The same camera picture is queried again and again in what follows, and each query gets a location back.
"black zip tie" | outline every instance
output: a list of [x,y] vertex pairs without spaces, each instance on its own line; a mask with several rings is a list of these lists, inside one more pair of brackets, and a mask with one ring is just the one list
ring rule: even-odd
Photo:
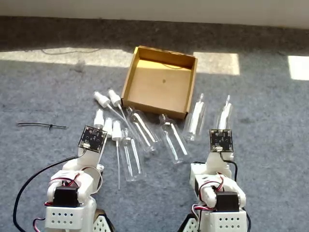
[[38,123],[38,122],[22,122],[17,123],[18,126],[49,126],[49,131],[52,129],[52,127],[58,128],[58,129],[66,129],[67,126],[58,126],[54,124],[46,124],[46,123]]

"wire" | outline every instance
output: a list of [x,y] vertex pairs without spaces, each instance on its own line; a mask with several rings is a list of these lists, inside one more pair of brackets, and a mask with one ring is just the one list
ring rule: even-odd
[[68,186],[71,186],[72,183],[75,183],[76,186],[78,187],[78,184],[75,182],[76,181],[76,178],[79,177],[80,173],[76,174],[76,176],[74,177],[74,180],[72,180],[71,182],[69,182]]
[[222,152],[220,152],[220,157],[221,157],[221,159],[222,159],[224,162],[234,164],[234,166],[235,166],[234,180],[235,180],[235,182],[237,182],[237,172],[238,172],[237,164],[236,164],[234,161],[227,160],[227,159],[226,159],[226,160],[223,159]]
[[70,179],[70,178],[66,178],[66,177],[57,177],[57,178],[54,178],[54,179],[52,179],[50,182],[49,182],[49,184],[52,184],[53,182],[55,182],[55,181],[58,181],[58,180],[68,180],[68,181],[70,181],[69,183],[68,183],[68,186],[69,185],[71,185],[72,183],[75,183],[77,186],[78,186],[78,184],[75,182],[75,179]]
[[198,230],[197,230],[198,232],[200,231],[199,228],[201,225],[201,220],[202,220],[202,211],[199,212],[199,222],[198,222]]
[[199,196],[199,199],[200,199],[201,201],[203,201],[203,200],[202,200],[202,195],[201,195],[202,187],[204,187],[205,185],[210,184],[210,183],[216,183],[216,184],[219,184],[219,186],[220,186],[222,182],[219,183],[218,181],[210,180],[210,181],[206,181],[205,183],[203,183],[203,184],[201,185],[201,187],[199,187],[199,190],[198,190],[198,196]]
[[49,130],[51,130],[52,127],[59,128],[59,129],[66,129],[67,126],[58,126],[54,124],[47,124],[47,123],[38,123],[38,122],[22,122],[17,123],[18,126],[49,126]]
[[120,190],[120,159],[119,159],[119,141],[116,140],[117,163],[118,163],[118,190]]
[[14,204],[14,209],[13,209],[13,223],[14,223],[14,225],[18,228],[19,231],[21,231],[21,232],[26,232],[26,231],[18,224],[18,222],[17,222],[17,216],[16,216],[16,215],[17,215],[17,207],[18,207],[18,203],[19,203],[20,196],[21,196],[21,194],[23,193],[23,191],[25,190],[25,188],[27,187],[27,185],[28,185],[35,177],[37,177],[40,173],[46,171],[47,169],[50,169],[50,168],[52,168],[52,167],[55,167],[55,166],[57,166],[57,165],[59,165],[59,164],[61,164],[61,163],[67,162],[67,161],[69,161],[69,160],[77,159],[77,158],[83,156],[85,153],[86,153],[86,149],[84,149],[82,155],[80,155],[80,156],[69,157],[69,158],[63,159],[63,160],[61,160],[61,161],[58,161],[58,162],[56,162],[56,163],[50,164],[50,165],[48,165],[47,167],[45,167],[45,168],[39,170],[38,172],[36,172],[35,174],[33,174],[33,175],[24,183],[24,185],[21,187],[21,189],[19,190],[19,192],[18,192],[18,194],[17,194],[17,196],[16,196],[15,204]]
[[40,230],[37,228],[37,226],[36,226],[36,224],[35,224],[37,220],[39,220],[39,221],[44,221],[45,218],[37,217],[37,218],[34,219],[33,222],[32,222],[32,226],[33,226],[34,231],[35,231],[35,232],[40,232]]
[[100,188],[101,188],[102,185],[103,185],[103,177],[102,177],[102,175],[101,175],[101,172],[100,172],[97,168],[95,168],[95,167],[93,167],[93,166],[86,166],[86,167],[83,167],[81,170],[84,171],[84,170],[86,170],[87,168],[92,168],[92,169],[96,170],[97,173],[98,173],[99,176],[100,176],[100,185],[98,186],[98,188],[97,188],[96,191],[94,191],[94,192],[91,193],[91,194],[95,194],[95,193],[97,193],[97,192],[100,190]]
[[251,230],[251,218],[248,214],[248,212],[246,211],[246,214],[247,214],[247,219],[248,219],[248,229],[247,229],[247,232],[250,232]]
[[102,50],[102,48],[98,48],[98,49],[95,49],[93,51],[70,51],[70,52],[49,53],[49,52],[46,52],[45,50],[41,49],[41,51],[46,55],[65,55],[65,54],[71,54],[71,53],[94,53],[94,52],[97,52],[99,50]]

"black cable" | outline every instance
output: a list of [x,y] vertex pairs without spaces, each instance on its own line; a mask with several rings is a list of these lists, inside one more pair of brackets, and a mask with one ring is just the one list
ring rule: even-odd
[[38,123],[38,122],[22,122],[22,123],[17,123],[18,126],[49,126],[49,130],[52,128],[52,127],[56,127],[56,128],[59,128],[59,129],[66,129],[68,127],[66,126],[58,126],[58,125],[54,125],[54,124],[47,124],[47,123]]
[[61,163],[64,163],[64,162],[67,162],[67,161],[70,161],[70,160],[73,160],[73,159],[77,159],[81,156],[73,156],[73,157],[69,157],[69,158],[66,158],[66,159],[63,159],[61,161],[58,161],[56,163],[53,163],[51,165],[48,165],[47,167],[39,170],[37,173],[35,173],[34,175],[32,175],[25,183],[24,185],[21,187],[20,191],[18,192],[18,195],[16,197],[16,200],[15,200],[15,204],[14,204],[14,210],[13,210],[13,223],[14,225],[18,228],[19,231],[21,232],[26,232],[23,228],[20,227],[20,225],[18,224],[17,222],[17,218],[16,218],[16,214],[17,214],[17,207],[18,207],[18,203],[19,203],[19,199],[20,199],[20,196],[21,194],[23,193],[23,191],[25,190],[25,188],[27,187],[27,185],[35,178],[37,177],[40,173],[46,171],[47,169],[49,168],[52,168],[54,166],[57,166],[58,164],[61,164]]
[[248,219],[248,229],[247,229],[247,232],[250,232],[250,230],[251,230],[251,218],[250,218],[248,212],[245,210],[245,207],[243,207],[242,209],[243,209],[243,210],[246,212],[246,214],[247,214],[247,219]]
[[199,212],[199,222],[198,222],[198,232],[199,232],[199,227],[201,225],[201,218],[202,218],[202,210]]
[[221,159],[222,159],[224,162],[234,164],[234,166],[235,166],[234,180],[235,180],[235,182],[237,182],[237,172],[238,172],[237,164],[236,164],[234,161],[227,160],[227,159],[226,159],[226,160],[223,159],[223,156],[222,156],[222,153],[221,153],[221,152],[220,152],[220,157],[221,157]]

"gray carpet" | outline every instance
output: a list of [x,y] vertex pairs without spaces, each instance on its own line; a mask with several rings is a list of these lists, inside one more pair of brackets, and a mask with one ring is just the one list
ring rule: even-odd
[[[307,231],[309,81],[291,79],[287,56],[308,55],[308,36],[306,30],[248,26],[0,18],[0,230],[17,231],[12,212],[22,184],[45,165],[77,154],[82,129],[98,108],[94,90],[120,92],[134,47],[146,45],[201,58],[194,99],[205,94],[207,122],[203,142],[190,146],[191,161],[206,160],[207,130],[230,94],[238,180],[252,231]],[[79,52],[47,55],[73,50]],[[219,57],[218,64],[204,57],[209,53],[237,54],[239,75],[220,73],[228,59]],[[19,128],[21,121],[69,129]],[[112,142],[101,163],[104,185],[95,198],[119,232],[175,232],[196,202],[189,163],[173,165],[163,149],[146,161],[145,181],[122,180],[120,191]],[[59,168],[38,176],[23,194],[18,221],[27,231],[44,216],[48,180]]]

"circuit board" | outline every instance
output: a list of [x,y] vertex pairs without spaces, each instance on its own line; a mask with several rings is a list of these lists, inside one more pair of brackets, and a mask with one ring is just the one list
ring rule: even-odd
[[211,151],[215,152],[216,147],[222,147],[222,152],[233,152],[232,130],[210,130]]
[[106,134],[107,133],[103,130],[85,126],[84,132],[79,140],[78,147],[100,153]]

